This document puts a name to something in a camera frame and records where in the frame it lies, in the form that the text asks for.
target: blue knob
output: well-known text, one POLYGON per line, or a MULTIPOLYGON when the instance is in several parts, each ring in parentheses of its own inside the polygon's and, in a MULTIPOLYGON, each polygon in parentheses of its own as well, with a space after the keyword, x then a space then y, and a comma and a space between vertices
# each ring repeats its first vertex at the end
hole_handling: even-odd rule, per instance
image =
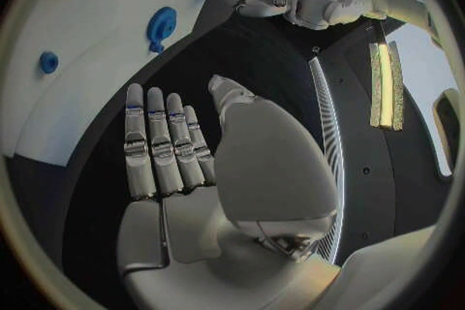
POLYGON ((44 74, 52 74, 58 67, 58 57, 53 52, 43 52, 39 62, 40 69, 44 74))
POLYGON ((161 42, 169 37, 176 28, 176 11, 169 6, 159 9, 149 21, 147 38, 150 40, 150 50, 161 53, 164 46, 161 42))

